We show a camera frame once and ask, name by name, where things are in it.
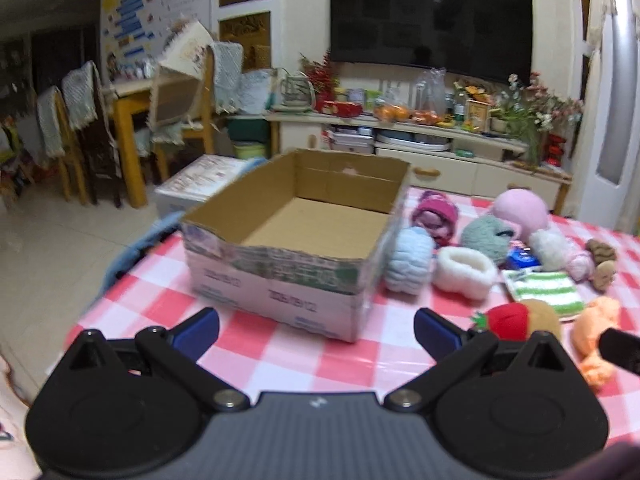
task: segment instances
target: triangular hole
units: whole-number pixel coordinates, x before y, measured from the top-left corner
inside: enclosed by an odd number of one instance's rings
[[[86,370],[104,366],[104,358],[95,343],[84,343],[71,363],[72,370]]]
[[[540,343],[529,360],[529,366],[562,372],[564,366],[549,343]]]

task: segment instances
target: white logo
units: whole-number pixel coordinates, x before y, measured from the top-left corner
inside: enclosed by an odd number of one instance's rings
[[[309,402],[309,404],[311,404],[311,406],[313,406],[314,408],[322,408],[324,405],[328,403],[329,401],[326,400],[324,397],[317,397],[311,402]]]

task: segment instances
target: striped towel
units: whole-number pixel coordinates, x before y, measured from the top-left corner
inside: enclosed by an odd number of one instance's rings
[[[564,320],[575,318],[584,309],[575,283],[565,272],[530,272],[523,276],[519,270],[504,270],[502,276],[515,301],[546,301]]]

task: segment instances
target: metal screw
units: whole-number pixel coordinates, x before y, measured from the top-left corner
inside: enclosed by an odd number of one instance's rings
[[[418,392],[403,388],[389,395],[389,400],[401,408],[410,408],[420,403],[422,396]]]
[[[220,390],[213,396],[213,401],[224,408],[235,408],[244,402],[244,395],[237,390]]]

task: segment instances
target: red and white tablecloth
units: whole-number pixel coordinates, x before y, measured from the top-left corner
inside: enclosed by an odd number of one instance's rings
[[[409,193],[405,213],[414,208],[422,190]],[[458,205],[458,233],[490,206],[486,200],[450,195]],[[607,295],[622,305],[622,330],[640,333],[640,241],[609,230],[553,217],[554,228],[578,243],[599,238],[618,251],[618,275]],[[191,291],[189,269],[179,234],[169,238],[122,278],[70,331],[68,346],[85,328],[97,328],[107,338],[131,337],[149,325],[172,327],[212,301]],[[585,301],[596,297],[589,285],[579,285]],[[220,337],[198,361],[201,366],[246,392],[256,401],[263,390],[374,390],[379,398],[433,365],[414,338],[413,318],[429,307],[462,328],[476,308],[508,301],[502,284],[490,296],[473,303],[457,294],[426,286],[418,298],[381,288],[362,338],[355,344],[324,338],[270,319],[217,307]],[[564,346],[570,324],[564,325]],[[640,441],[640,378],[618,370],[598,394],[609,415],[610,442]]]

